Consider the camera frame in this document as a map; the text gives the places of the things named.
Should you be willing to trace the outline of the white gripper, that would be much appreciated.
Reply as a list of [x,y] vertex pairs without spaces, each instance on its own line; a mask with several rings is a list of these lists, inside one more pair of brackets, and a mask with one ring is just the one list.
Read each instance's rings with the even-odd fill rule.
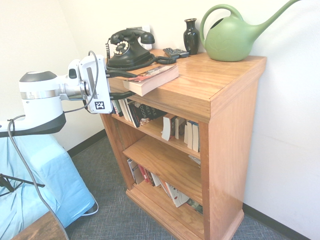
[[97,54],[84,57],[79,63],[81,80],[85,83],[84,95],[92,114],[109,114],[113,111],[111,100],[121,100],[135,95],[135,92],[110,92],[108,78],[135,78],[138,75],[122,70],[106,70],[105,58]]

